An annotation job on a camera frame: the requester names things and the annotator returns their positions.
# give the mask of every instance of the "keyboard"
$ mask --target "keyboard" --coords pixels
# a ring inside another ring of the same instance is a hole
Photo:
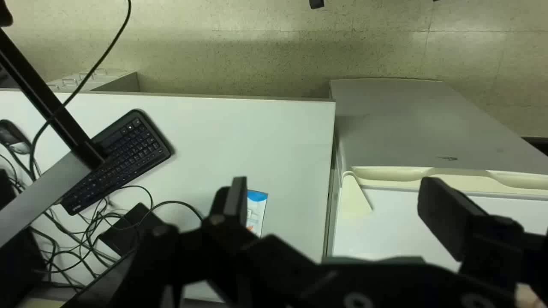
[[[174,156],[172,146],[144,112],[132,110],[93,143],[107,160],[78,184],[62,206],[74,216]]]

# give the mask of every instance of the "black keyboard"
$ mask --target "black keyboard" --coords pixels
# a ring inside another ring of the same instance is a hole
[[[107,162],[62,199],[62,206],[71,216],[174,156],[167,139],[139,110],[124,115],[100,132],[93,143]]]

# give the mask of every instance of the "white table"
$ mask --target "white table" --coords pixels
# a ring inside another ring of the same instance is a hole
[[[2,119],[13,121],[28,138],[43,126],[43,119],[19,91],[0,93],[0,102]],[[311,259],[323,259],[335,103],[81,95],[69,110],[90,136],[97,136],[134,109],[144,110],[177,151],[170,162],[134,182],[148,187],[156,204],[186,201],[208,215],[216,191],[230,186],[234,177],[246,175],[249,189],[269,194],[263,235],[276,233]],[[38,146],[42,170],[64,155],[67,148],[49,131]],[[124,191],[114,196],[114,203],[127,211],[138,203],[148,204],[148,198],[139,191]],[[67,216],[62,208],[54,209],[67,228],[86,228],[81,218]],[[177,206],[156,215],[182,232],[199,227],[189,211]],[[47,220],[33,227],[74,247]],[[62,261],[64,266],[74,263],[73,257]],[[103,271],[93,257],[90,264]],[[85,285],[91,281],[83,268],[69,275]],[[187,295],[213,298],[208,288],[194,288]]]

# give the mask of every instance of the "floor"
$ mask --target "floor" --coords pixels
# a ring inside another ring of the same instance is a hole
[[[88,71],[126,0],[9,0],[47,79]],[[548,0],[134,0],[107,69],[144,91],[328,98],[331,78],[442,79],[523,136],[548,138]]]

